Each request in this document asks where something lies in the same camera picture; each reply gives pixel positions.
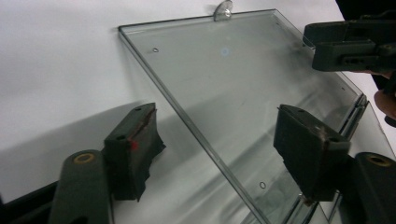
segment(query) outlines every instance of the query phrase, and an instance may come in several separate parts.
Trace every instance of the white backdrop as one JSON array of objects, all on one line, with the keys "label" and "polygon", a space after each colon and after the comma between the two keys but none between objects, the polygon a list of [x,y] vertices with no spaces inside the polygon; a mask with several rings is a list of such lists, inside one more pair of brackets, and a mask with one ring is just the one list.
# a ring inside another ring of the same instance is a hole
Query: white backdrop
[{"label": "white backdrop", "polygon": [[[308,23],[342,19],[333,0],[233,2],[233,12],[277,8],[300,31]],[[85,148],[101,147],[100,141],[89,139],[90,133],[80,129],[82,121],[100,127],[98,119],[91,118],[122,105],[145,102],[162,105],[159,121],[174,116],[121,44],[117,27],[211,15],[219,3],[0,0],[0,190],[6,189],[10,195],[5,195],[6,201],[49,183],[45,176],[59,172],[59,167],[52,170],[45,165],[48,158],[40,160],[35,155],[76,141]],[[347,75],[373,102],[372,79]],[[382,122],[384,115],[375,112]],[[383,130],[395,150],[394,129],[384,125]],[[17,172],[15,165],[26,167]],[[34,180],[26,186],[13,186],[17,179],[13,175]]]}]

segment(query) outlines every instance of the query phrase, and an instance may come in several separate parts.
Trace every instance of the round hole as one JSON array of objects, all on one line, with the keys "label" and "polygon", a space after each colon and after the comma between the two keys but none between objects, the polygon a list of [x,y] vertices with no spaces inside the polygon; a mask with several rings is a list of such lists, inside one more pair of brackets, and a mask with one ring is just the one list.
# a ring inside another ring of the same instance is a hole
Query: round hole
[{"label": "round hole", "polygon": [[76,156],[73,159],[73,163],[75,163],[75,164],[85,164],[85,163],[88,163],[90,161],[93,161],[94,158],[95,158],[95,156],[92,153],[83,153],[83,154],[79,154],[78,156]]},{"label": "round hole", "polygon": [[264,182],[260,182],[260,188],[266,189],[267,185]]},{"label": "round hole", "polygon": [[391,166],[390,161],[383,159],[381,157],[378,157],[376,155],[369,155],[367,156],[367,160],[370,161],[371,163],[378,165],[378,166],[383,166],[383,167],[389,167]]}]

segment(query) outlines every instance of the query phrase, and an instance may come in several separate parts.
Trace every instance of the transparent glass sheet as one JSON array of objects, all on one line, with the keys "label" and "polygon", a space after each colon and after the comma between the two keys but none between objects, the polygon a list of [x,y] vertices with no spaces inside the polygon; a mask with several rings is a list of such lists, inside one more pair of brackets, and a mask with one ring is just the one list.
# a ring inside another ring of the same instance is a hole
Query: transparent glass sheet
[{"label": "transparent glass sheet", "polygon": [[122,26],[121,38],[252,214],[285,221],[299,194],[273,147],[280,104],[339,131],[361,92],[311,68],[313,51],[276,10]]}]

